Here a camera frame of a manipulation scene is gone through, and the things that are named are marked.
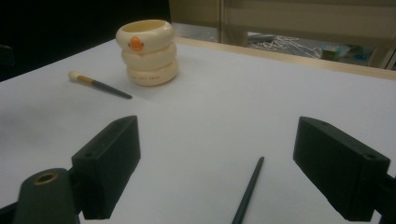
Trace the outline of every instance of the white table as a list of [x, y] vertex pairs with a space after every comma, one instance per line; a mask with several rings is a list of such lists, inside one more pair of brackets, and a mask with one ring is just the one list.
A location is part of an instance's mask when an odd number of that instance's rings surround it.
[[[24, 179], [70, 168], [108, 123], [130, 115], [142, 159], [111, 219], [94, 223], [231, 223], [260, 156], [244, 223], [348, 223], [292, 160], [300, 116], [396, 160], [394, 72], [186, 39], [177, 50], [180, 73], [158, 87], [128, 79], [115, 41], [1, 82], [0, 207], [18, 200]], [[70, 70], [134, 99], [72, 83]]]

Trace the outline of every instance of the orange design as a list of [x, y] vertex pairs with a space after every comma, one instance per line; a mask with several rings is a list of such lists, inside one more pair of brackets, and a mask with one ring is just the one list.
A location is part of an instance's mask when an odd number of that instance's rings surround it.
[[143, 49], [144, 44], [140, 42], [140, 39], [137, 36], [134, 36], [131, 38], [128, 46], [134, 51], [140, 51]]

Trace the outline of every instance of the screw hole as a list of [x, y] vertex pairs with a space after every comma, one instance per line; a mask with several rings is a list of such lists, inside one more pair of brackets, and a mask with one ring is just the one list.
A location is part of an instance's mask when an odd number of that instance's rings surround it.
[[375, 155], [365, 154], [364, 156], [365, 156], [367, 159], [369, 159], [369, 160], [375, 159]]
[[90, 158], [90, 157], [92, 157], [93, 156], [93, 153], [91, 153], [91, 152], [87, 152], [87, 153], [85, 153], [85, 155], [84, 155], [86, 158]]

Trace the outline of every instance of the black brush handle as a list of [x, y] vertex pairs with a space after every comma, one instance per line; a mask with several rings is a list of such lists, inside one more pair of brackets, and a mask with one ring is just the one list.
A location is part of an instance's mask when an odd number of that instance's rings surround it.
[[132, 99], [132, 95], [127, 94], [127, 93], [125, 93], [125, 92], [123, 92], [123, 91], [119, 91], [119, 90], [117, 90], [117, 89], [115, 89], [115, 88], [113, 88], [113, 87], [108, 86], [108, 85], [105, 84], [105, 83], [102, 83], [102, 82], [93, 80], [92, 83], [91, 83], [91, 85], [93, 85], [95, 88], [97, 88], [97, 89], [99, 89], [99, 90], [107, 91], [107, 92], [116, 94], [116, 95], [118, 95], [118, 96], [120, 96], [120, 97], [123, 97], [123, 98], [126, 98], [126, 99]]
[[241, 224], [244, 220], [245, 213], [248, 209], [248, 203], [250, 202], [251, 195], [253, 193], [254, 187], [256, 186], [257, 179], [262, 168], [262, 163], [264, 162], [264, 157], [260, 157], [257, 162], [256, 168], [254, 169], [253, 175], [248, 182], [247, 189], [245, 191], [244, 197], [239, 204], [238, 210], [236, 211], [235, 217], [233, 217], [233, 224]]

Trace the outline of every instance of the dark background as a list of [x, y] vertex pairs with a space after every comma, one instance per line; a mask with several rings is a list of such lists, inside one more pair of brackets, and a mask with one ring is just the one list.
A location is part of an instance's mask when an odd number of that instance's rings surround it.
[[114, 39], [126, 23], [170, 21], [167, 0], [7, 1], [0, 6], [0, 45], [13, 49], [15, 63], [0, 65], [0, 81]]

